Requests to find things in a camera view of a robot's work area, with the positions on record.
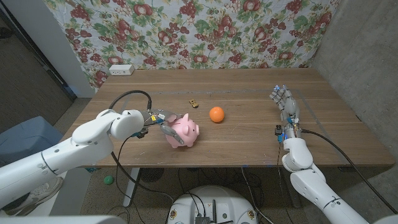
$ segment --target orange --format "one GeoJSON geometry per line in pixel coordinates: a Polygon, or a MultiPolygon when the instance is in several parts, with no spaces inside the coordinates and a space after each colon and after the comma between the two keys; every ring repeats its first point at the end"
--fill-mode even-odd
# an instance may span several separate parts
{"type": "Polygon", "coordinates": [[[214,122],[220,122],[224,119],[224,111],[219,106],[213,107],[210,112],[210,119],[214,122]]]}

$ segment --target sneaker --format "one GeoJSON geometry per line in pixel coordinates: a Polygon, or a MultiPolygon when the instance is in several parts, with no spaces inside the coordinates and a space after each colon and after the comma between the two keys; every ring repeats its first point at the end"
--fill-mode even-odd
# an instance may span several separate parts
{"type": "Polygon", "coordinates": [[[18,207],[5,211],[7,215],[25,216],[33,211],[38,205],[48,201],[61,188],[62,177],[56,177],[47,183],[38,186],[30,192],[28,198],[18,207]]]}

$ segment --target small toy car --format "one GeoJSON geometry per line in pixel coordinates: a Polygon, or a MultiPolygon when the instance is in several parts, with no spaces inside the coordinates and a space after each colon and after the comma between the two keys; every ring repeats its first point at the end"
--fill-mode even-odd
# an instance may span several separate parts
{"type": "Polygon", "coordinates": [[[199,106],[194,99],[190,100],[189,103],[192,105],[193,108],[198,108],[199,106]]]}

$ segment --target wire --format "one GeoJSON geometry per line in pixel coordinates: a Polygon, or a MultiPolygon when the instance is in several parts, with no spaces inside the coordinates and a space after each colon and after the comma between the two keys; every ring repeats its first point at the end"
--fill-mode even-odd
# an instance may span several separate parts
{"type": "Polygon", "coordinates": [[[329,140],[328,138],[324,137],[321,134],[318,134],[316,132],[310,131],[310,130],[306,130],[306,129],[302,129],[302,133],[310,133],[310,134],[314,134],[318,137],[323,138],[325,141],[327,141],[328,143],[330,143],[333,147],[335,147],[346,159],[347,161],[354,167],[355,171],[359,174],[359,176],[362,178],[362,180],[369,186],[369,188],[380,198],[380,200],[387,205],[388,208],[390,208],[390,210],[392,212],[394,212],[394,214],[398,214],[397,210],[394,209],[394,207],[392,205],[390,205],[390,203],[388,203],[388,201],[386,199],[384,199],[383,196],[381,196],[381,194],[368,182],[368,180],[366,180],[366,178],[362,175],[362,173],[358,170],[358,168],[356,167],[356,165],[353,163],[353,161],[343,152],[343,150],[341,150],[335,143],[333,143],[331,140],[329,140]]]}
{"type": "MultiPolygon", "coordinates": [[[[180,186],[181,186],[181,189],[182,189],[182,193],[184,194],[185,191],[184,191],[184,187],[182,187],[181,178],[180,178],[180,168],[178,168],[178,181],[180,182],[180,186]]],[[[188,194],[191,195],[191,198],[192,198],[193,202],[195,202],[195,206],[197,207],[198,214],[201,215],[201,214],[199,213],[199,207],[198,207],[198,205],[197,205],[197,202],[195,201],[195,199],[193,199],[191,192],[188,191],[188,194]]]]}
{"type": "MultiPolygon", "coordinates": [[[[121,151],[122,151],[122,148],[123,148],[123,146],[124,146],[124,143],[126,143],[126,141],[127,141],[128,139],[130,139],[130,138],[131,138],[131,136],[128,137],[128,138],[126,138],[126,140],[124,140],[124,142],[123,142],[122,145],[120,146],[120,150],[119,150],[119,154],[118,154],[118,160],[119,160],[119,158],[120,158],[120,153],[121,153],[121,151]]],[[[124,196],[128,197],[128,198],[131,200],[131,197],[128,196],[128,195],[126,195],[126,194],[120,189],[120,187],[119,187],[119,184],[118,184],[118,170],[119,170],[119,167],[116,166],[116,177],[115,177],[116,187],[119,189],[119,191],[120,191],[122,194],[124,194],[124,196]]]]}
{"type": "Polygon", "coordinates": [[[203,215],[204,215],[204,217],[206,217],[206,209],[205,209],[205,204],[203,203],[203,201],[200,199],[199,196],[197,196],[197,195],[195,195],[195,194],[193,194],[193,193],[190,193],[190,195],[191,195],[191,196],[193,195],[193,196],[197,197],[197,198],[200,200],[201,205],[203,206],[203,215]]]}
{"type": "Polygon", "coordinates": [[[249,191],[250,191],[250,196],[251,196],[251,199],[253,200],[254,208],[255,208],[255,209],[256,209],[268,222],[269,222],[269,223],[274,224],[274,223],[271,221],[271,219],[270,219],[269,217],[267,217],[266,215],[264,215],[264,214],[261,212],[261,210],[259,210],[259,208],[257,208],[256,203],[255,203],[255,201],[254,201],[253,193],[251,192],[251,188],[250,188],[249,182],[248,182],[246,176],[244,175],[243,167],[241,167],[241,169],[242,169],[243,178],[244,178],[244,180],[246,181],[246,184],[248,185],[248,188],[249,188],[249,191]]]}
{"type": "MultiPolygon", "coordinates": [[[[280,146],[281,146],[281,145],[282,145],[282,144],[279,143],[278,160],[277,160],[277,162],[276,162],[276,166],[277,166],[277,168],[278,168],[278,174],[279,174],[280,196],[283,198],[283,197],[284,197],[284,191],[282,190],[282,177],[281,177],[281,174],[280,174],[280,167],[279,167],[279,156],[280,156],[280,146]]],[[[292,220],[292,217],[290,217],[290,214],[289,214],[289,212],[287,211],[286,206],[285,206],[285,211],[286,211],[286,214],[287,214],[287,216],[288,216],[290,222],[294,224],[294,222],[293,222],[293,220],[292,220]]]]}
{"type": "MultiPolygon", "coordinates": [[[[129,95],[129,94],[131,94],[131,93],[141,93],[141,94],[143,94],[143,95],[146,95],[146,97],[148,97],[147,109],[149,110],[149,109],[152,108],[152,99],[150,98],[150,96],[149,96],[148,93],[146,93],[146,92],[144,92],[144,91],[141,91],[141,90],[131,90],[131,91],[127,91],[127,92],[123,93],[122,95],[118,96],[118,97],[110,104],[109,109],[113,109],[113,107],[115,106],[115,104],[116,104],[121,98],[123,98],[123,97],[125,97],[125,96],[127,96],[127,95],[129,95]]],[[[122,144],[122,146],[121,146],[121,149],[122,149],[124,143],[127,141],[127,139],[124,140],[124,142],[123,142],[123,144],[122,144]]],[[[118,171],[118,168],[120,167],[120,169],[122,170],[123,174],[126,175],[126,176],[127,176],[133,183],[135,183],[138,187],[140,187],[140,188],[142,188],[142,189],[144,189],[144,190],[147,190],[147,191],[149,191],[149,192],[153,192],[153,193],[158,193],[158,194],[166,195],[166,196],[168,196],[168,197],[172,200],[172,203],[174,202],[174,198],[173,198],[172,196],[170,196],[168,193],[160,192],[160,191],[157,191],[157,190],[148,189],[147,187],[141,185],[139,182],[137,182],[136,180],[134,180],[134,179],[129,175],[129,173],[127,173],[127,171],[124,169],[124,167],[120,164],[119,159],[116,158],[116,155],[114,154],[114,152],[111,152],[111,155],[112,155],[113,160],[114,160],[114,161],[116,162],[116,164],[117,164],[117,166],[116,166],[116,171],[118,171]]]]}
{"type": "Polygon", "coordinates": [[[135,183],[138,187],[140,187],[140,188],[142,188],[142,189],[144,189],[144,190],[146,190],[146,191],[149,191],[149,192],[153,192],[153,193],[157,193],[157,194],[166,195],[166,196],[168,196],[169,199],[172,200],[172,203],[174,202],[174,198],[173,198],[172,196],[170,196],[168,193],[166,193],[166,192],[161,192],[161,191],[157,191],[157,190],[148,189],[147,187],[141,185],[139,182],[137,182],[136,180],[134,180],[134,179],[127,173],[127,171],[124,169],[124,167],[120,164],[120,162],[119,162],[118,158],[116,158],[114,152],[111,152],[111,155],[112,155],[112,158],[114,159],[114,161],[116,162],[117,167],[120,167],[120,169],[122,170],[122,172],[124,173],[124,175],[126,175],[126,176],[129,178],[129,180],[131,180],[133,183],[135,183]]]}
{"type": "Polygon", "coordinates": [[[152,108],[152,99],[150,98],[149,94],[141,91],[141,90],[131,90],[131,91],[127,91],[125,93],[123,93],[122,95],[118,96],[116,99],[114,99],[114,101],[111,103],[111,105],[109,106],[110,109],[113,109],[113,107],[115,106],[115,104],[123,97],[130,95],[131,93],[141,93],[144,94],[148,97],[148,104],[147,104],[147,109],[151,109],[152,108]]]}
{"type": "Polygon", "coordinates": [[[247,209],[246,211],[244,211],[244,213],[242,213],[242,215],[238,218],[238,221],[237,221],[236,223],[239,223],[239,221],[240,221],[240,219],[242,218],[242,216],[243,216],[246,212],[248,212],[248,211],[250,211],[250,209],[247,209]]]}
{"type": "Polygon", "coordinates": [[[260,217],[260,219],[258,219],[257,224],[264,224],[264,222],[262,222],[263,216],[260,217]]]}
{"type": "Polygon", "coordinates": [[[130,224],[130,212],[129,212],[128,209],[126,209],[126,208],[123,207],[122,205],[117,205],[117,206],[115,206],[115,207],[109,209],[109,211],[108,211],[106,214],[109,215],[109,213],[110,213],[112,210],[114,210],[115,208],[119,208],[119,207],[124,208],[124,209],[125,209],[125,212],[121,212],[121,213],[119,213],[117,216],[120,216],[120,215],[122,215],[122,214],[126,214],[126,215],[127,215],[127,224],[130,224]]]}
{"type": "MultiPolygon", "coordinates": [[[[118,159],[120,158],[120,153],[121,153],[121,151],[122,151],[122,148],[123,148],[123,146],[124,146],[124,143],[126,143],[126,141],[127,141],[129,138],[131,138],[131,137],[126,138],[126,140],[124,140],[124,142],[122,143],[122,145],[121,145],[121,147],[120,147],[120,150],[119,150],[118,159]]],[[[133,204],[133,205],[135,206],[135,208],[136,208],[136,211],[137,211],[137,214],[138,214],[139,219],[141,220],[141,222],[142,222],[143,224],[145,224],[145,222],[144,222],[144,221],[142,220],[142,218],[141,218],[141,215],[140,215],[139,212],[138,212],[137,205],[134,203],[133,199],[132,199],[130,196],[126,195],[126,194],[120,189],[120,187],[119,187],[119,184],[118,184],[118,169],[119,169],[119,167],[116,167],[116,177],[115,177],[116,187],[118,188],[118,190],[119,190],[124,196],[128,197],[128,198],[131,200],[132,204],[133,204]]]]}
{"type": "Polygon", "coordinates": [[[134,205],[134,207],[136,208],[136,211],[137,211],[137,214],[138,214],[138,217],[139,217],[139,219],[141,220],[141,222],[143,223],[143,224],[146,224],[143,220],[142,220],[142,218],[141,218],[141,216],[140,216],[140,214],[139,214],[139,212],[138,212],[138,208],[137,208],[137,205],[134,203],[134,201],[133,200],[131,200],[131,202],[132,202],[132,204],[134,205]]]}
{"type": "MultiPolygon", "coordinates": [[[[227,170],[228,170],[228,169],[226,168],[226,180],[229,179],[228,176],[227,176],[227,175],[228,175],[228,171],[227,171],[227,170]]],[[[214,181],[213,179],[209,178],[209,177],[206,175],[205,171],[204,171],[202,168],[200,168],[200,171],[202,172],[202,174],[203,174],[210,182],[217,182],[217,181],[214,181]]],[[[233,185],[233,184],[244,184],[244,185],[246,185],[247,183],[246,183],[246,181],[244,180],[244,178],[243,178],[243,176],[242,176],[242,173],[236,172],[236,170],[234,170],[234,172],[235,172],[235,174],[232,176],[232,182],[223,181],[223,178],[221,178],[220,175],[218,174],[218,178],[220,178],[220,179],[222,180],[222,183],[218,182],[219,185],[222,185],[222,186],[224,186],[224,187],[228,187],[228,186],[233,185]]],[[[254,199],[255,199],[255,201],[256,201],[256,205],[257,205],[258,207],[262,207],[262,206],[264,205],[264,202],[265,202],[265,193],[264,193],[264,191],[263,191],[263,189],[262,189],[262,181],[261,181],[261,178],[258,177],[258,176],[255,175],[255,174],[252,174],[252,173],[249,173],[249,176],[256,180],[256,181],[248,180],[248,183],[249,183],[249,186],[250,186],[250,187],[254,187],[254,188],[255,188],[255,189],[253,189],[254,195],[256,195],[256,191],[255,191],[255,190],[258,189],[258,190],[260,191],[260,195],[261,195],[261,196],[260,196],[260,201],[259,201],[259,203],[258,203],[258,201],[257,201],[257,197],[254,197],[254,199]]]]}

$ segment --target pink piggy bank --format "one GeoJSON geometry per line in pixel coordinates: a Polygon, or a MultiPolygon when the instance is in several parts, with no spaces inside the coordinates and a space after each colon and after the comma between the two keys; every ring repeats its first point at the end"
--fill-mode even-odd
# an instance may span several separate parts
{"type": "Polygon", "coordinates": [[[193,142],[197,139],[197,136],[199,135],[199,126],[195,124],[194,121],[188,118],[188,114],[185,114],[183,118],[177,119],[173,123],[170,123],[169,126],[174,129],[184,141],[184,144],[180,144],[172,136],[166,135],[167,141],[172,145],[174,149],[179,146],[192,147],[193,142]]]}

